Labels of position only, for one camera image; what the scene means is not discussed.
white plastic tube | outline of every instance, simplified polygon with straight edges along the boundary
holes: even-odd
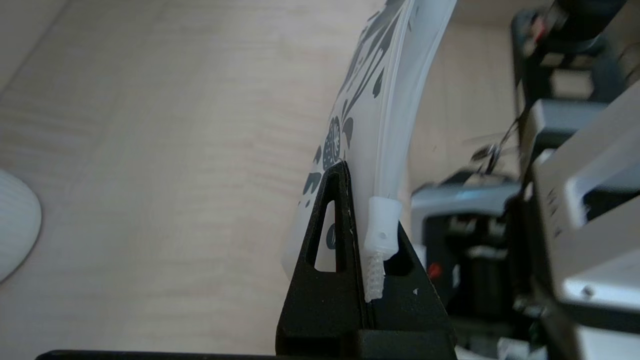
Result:
[[[369,198],[369,223],[364,249],[369,264],[365,276],[366,302],[382,298],[385,280],[384,261],[398,252],[398,221],[402,203],[395,199],[374,196]]]

wooden floor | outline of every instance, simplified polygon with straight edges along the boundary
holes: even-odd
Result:
[[[272,354],[280,247],[380,3],[71,1],[0,100],[0,168],[44,210],[31,255],[0,284],[0,358]],[[509,57],[506,29],[448,29],[412,186],[508,127]]]

